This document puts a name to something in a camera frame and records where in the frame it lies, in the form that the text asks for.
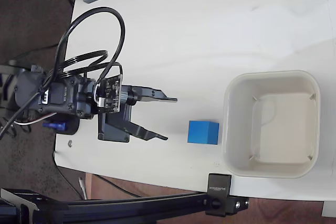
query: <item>white container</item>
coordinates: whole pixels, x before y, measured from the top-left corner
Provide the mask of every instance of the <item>white container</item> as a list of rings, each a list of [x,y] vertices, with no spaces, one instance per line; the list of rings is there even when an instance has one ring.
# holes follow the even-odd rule
[[[304,71],[247,73],[227,87],[223,156],[235,175],[298,178],[314,166],[320,88]]]

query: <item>white tabletop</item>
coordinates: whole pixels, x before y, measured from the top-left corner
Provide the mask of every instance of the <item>white tabletop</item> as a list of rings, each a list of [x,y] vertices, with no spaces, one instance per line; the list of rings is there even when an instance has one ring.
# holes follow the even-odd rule
[[[222,125],[225,89],[242,73],[299,69],[314,75],[321,88],[320,153],[315,167],[298,179],[233,176],[230,193],[336,200],[336,0],[99,0],[92,4],[76,0],[72,18],[98,6],[115,8],[125,21],[125,44],[118,59],[124,68],[123,83],[162,89],[178,103],[138,102],[132,109],[132,122],[167,136],[167,141],[100,141],[97,117],[82,120],[75,135],[57,135],[59,166],[206,191],[209,173],[229,174],[222,140],[218,145],[188,144],[189,121]],[[119,33],[112,15],[94,15],[70,36],[66,58],[102,49],[112,55]],[[89,77],[97,78],[99,73]]]

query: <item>blue block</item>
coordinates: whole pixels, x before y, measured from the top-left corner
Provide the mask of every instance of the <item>blue block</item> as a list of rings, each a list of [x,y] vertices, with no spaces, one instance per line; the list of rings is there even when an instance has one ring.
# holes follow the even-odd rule
[[[219,123],[189,121],[188,143],[217,144]]]

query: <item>black bracket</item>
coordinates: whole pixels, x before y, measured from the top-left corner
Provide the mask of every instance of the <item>black bracket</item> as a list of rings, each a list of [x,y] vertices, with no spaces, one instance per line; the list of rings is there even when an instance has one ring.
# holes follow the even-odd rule
[[[248,208],[249,198],[231,196],[230,186],[231,175],[209,174],[207,215],[225,217]]]
[[[141,224],[202,211],[207,215],[225,217],[247,209],[248,198],[229,195],[230,181],[231,175],[209,174],[208,193],[124,200],[59,202],[20,189],[1,189],[1,197],[16,207],[19,224]],[[12,220],[15,209],[2,204],[0,199],[1,213],[5,214],[2,218]]]
[[[61,224],[63,211],[69,209],[68,205],[63,202],[30,190],[1,189],[0,196],[16,207],[19,224]]]

